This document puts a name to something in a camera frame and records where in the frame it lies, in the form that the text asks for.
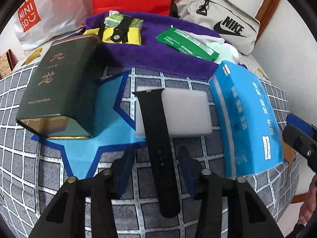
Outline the person right hand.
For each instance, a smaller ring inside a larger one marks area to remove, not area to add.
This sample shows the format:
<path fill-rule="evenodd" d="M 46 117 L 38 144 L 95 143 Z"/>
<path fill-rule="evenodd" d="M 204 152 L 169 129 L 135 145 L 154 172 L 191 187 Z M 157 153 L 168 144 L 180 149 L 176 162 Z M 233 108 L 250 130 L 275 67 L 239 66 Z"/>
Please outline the person right hand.
<path fill-rule="evenodd" d="M 307 222 L 312 217 L 316 209 L 316 175 L 312 178 L 312 181 L 309 185 L 309 190 L 304 200 L 303 205 L 300 208 L 299 212 L 299 222 L 302 225 L 307 224 Z"/>

